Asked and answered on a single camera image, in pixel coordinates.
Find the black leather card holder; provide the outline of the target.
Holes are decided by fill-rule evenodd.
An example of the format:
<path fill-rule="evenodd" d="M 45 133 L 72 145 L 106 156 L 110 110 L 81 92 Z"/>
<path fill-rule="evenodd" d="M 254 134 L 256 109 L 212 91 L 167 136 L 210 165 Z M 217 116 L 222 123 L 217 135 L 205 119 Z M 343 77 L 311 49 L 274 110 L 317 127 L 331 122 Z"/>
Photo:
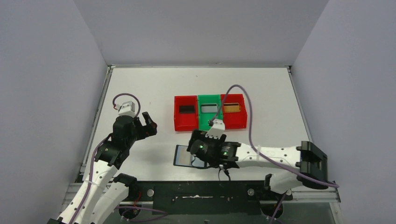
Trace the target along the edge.
<path fill-rule="evenodd" d="M 198 159 L 187 151 L 187 146 L 176 145 L 173 160 L 174 166 L 204 169 L 208 167 L 208 163 Z"/>

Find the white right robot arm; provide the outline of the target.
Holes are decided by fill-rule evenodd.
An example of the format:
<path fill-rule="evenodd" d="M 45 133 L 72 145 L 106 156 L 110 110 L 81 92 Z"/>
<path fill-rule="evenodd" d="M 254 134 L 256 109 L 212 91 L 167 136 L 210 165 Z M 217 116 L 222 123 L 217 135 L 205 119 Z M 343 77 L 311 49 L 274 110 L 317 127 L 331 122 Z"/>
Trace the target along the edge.
<path fill-rule="evenodd" d="M 226 141 L 225 134 L 212 138 L 205 131 L 195 130 L 186 150 L 210 168 L 277 168 L 277 172 L 268 172 L 265 176 L 262 191 L 268 199 L 300 186 L 327 189 L 331 185 L 327 154 L 310 141 L 292 147 L 252 147 Z"/>

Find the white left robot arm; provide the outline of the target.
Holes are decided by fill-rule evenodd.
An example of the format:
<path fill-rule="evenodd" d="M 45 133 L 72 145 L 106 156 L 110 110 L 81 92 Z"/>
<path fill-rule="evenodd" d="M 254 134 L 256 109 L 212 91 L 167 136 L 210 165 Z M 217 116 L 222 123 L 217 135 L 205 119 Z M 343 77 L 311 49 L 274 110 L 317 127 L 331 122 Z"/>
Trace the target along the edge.
<path fill-rule="evenodd" d="M 123 199 L 137 196 L 136 178 L 125 174 L 115 178 L 116 185 L 109 193 L 103 191 L 129 156 L 132 145 L 157 134 L 157 123 L 148 112 L 142 115 L 145 125 L 137 116 L 116 118 L 112 133 L 94 149 L 88 175 L 76 195 L 58 218 L 48 220 L 49 224 L 99 224 Z"/>

